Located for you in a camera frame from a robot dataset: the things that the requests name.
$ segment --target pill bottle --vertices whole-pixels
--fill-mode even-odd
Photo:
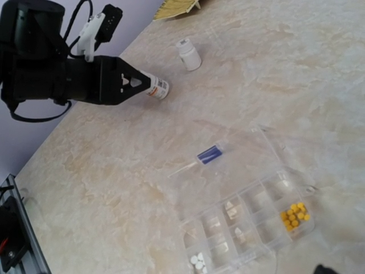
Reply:
[[[201,58],[189,38],[182,39],[176,44],[180,58],[188,71],[196,70],[201,66]]]
[[[151,97],[158,100],[163,100],[169,93],[170,85],[165,80],[152,75],[151,73],[140,70],[144,75],[146,75],[151,80],[151,86],[145,90],[145,93]],[[131,80],[131,86],[136,87],[140,85],[141,81],[138,79]]]

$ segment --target beige marble surface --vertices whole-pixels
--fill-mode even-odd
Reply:
[[[115,107],[78,103],[17,177],[54,273],[186,273],[167,176],[228,133],[276,128],[319,188],[315,231],[237,273],[365,269],[365,3],[204,0],[125,51],[171,83]],[[190,37],[203,64],[184,70]]]

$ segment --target black cable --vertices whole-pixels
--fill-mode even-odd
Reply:
[[[78,41],[80,40],[80,36],[78,36],[71,44],[70,44],[70,48],[68,51],[68,55],[74,59],[83,59],[85,56],[84,55],[74,55],[72,54],[71,50],[72,48],[78,43]]]
[[[92,2],[91,2],[91,0],[80,0],[80,2],[77,4],[77,6],[76,6],[76,8],[75,8],[75,10],[74,10],[74,12],[72,13],[72,16],[71,16],[71,19],[70,19],[70,22],[68,23],[68,26],[67,26],[67,29],[66,29],[66,32],[64,33],[64,37],[63,37],[63,39],[66,41],[66,39],[68,38],[68,36],[69,36],[69,34],[70,34],[70,31],[71,31],[71,29],[72,29],[72,25],[74,24],[74,22],[75,22],[75,19],[76,19],[76,16],[77,16],[77,14],[79,13],[79,11],[80,11],[80,8],[81,8],[81,6],[85,3],[85,2],[89,2],[89,5],[90,5],[90,12],[89,12],[89,18],[88,18],[88,20],[87,20],[87,22],[89,22],[89,20],[90,20],[90,17],[92,16],[92,14],[93,14],[93,6],[92,6]]]
[[[67,111],[69,111],[69,109],[72,107],[72,103],[69,100],[66,103],[67,103],[66,109],[60,115],[57,115],[57,116],[54,116],[54,117],[49,117],[49,118],[25,118],[25,117],[19,116],[14,111],[10,111],[10,115],[11,115],[11,117],[14,120],[17,120],[17,121],[20,121],[20,122],[26,122],[26,123],[44,123],[44,122],[49,122],[49,121],[52,121],[54,119],[60,118]]]

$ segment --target plastic pill organizer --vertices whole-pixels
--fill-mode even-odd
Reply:
[[[224,149],[213,146],[198,155],[197,162],[200,163],[197,164],[208,167],[224,156]],[[219,180],[227,177],[227,172],[225,168],[224,172],[220,170],[215,176]],[[214,196],[213,192],[209,193],[207,180],[204,182],[202,193],[207,189],[207,196]],[[184,219],[181,225],[182,241],[191,273],[229,273],[310,233],[314,221],[304,200],[305,196],[314,192],[309,183],[310,179],[304,174],[279,164],[274,171],[249,184],[242,183],[244,187],[227,198]],[[184,207],[192,203],[188,199],[192,195],[193,192],[190,195],[185,193],[182,197]],[[199,204],[204,199],[196,198],[198,207],[210,203]]]

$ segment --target pill organizer compartment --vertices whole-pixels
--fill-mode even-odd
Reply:
[[[208,273],[230,273],[311,232],[313,218],[299,220],[292,231],[287,231],[281,219],[292,204],[305,203],[291,172],[282,167],[185,221],[182,230],[188,260],[201,252]],[[192,273],[202,273],[190,266]]]

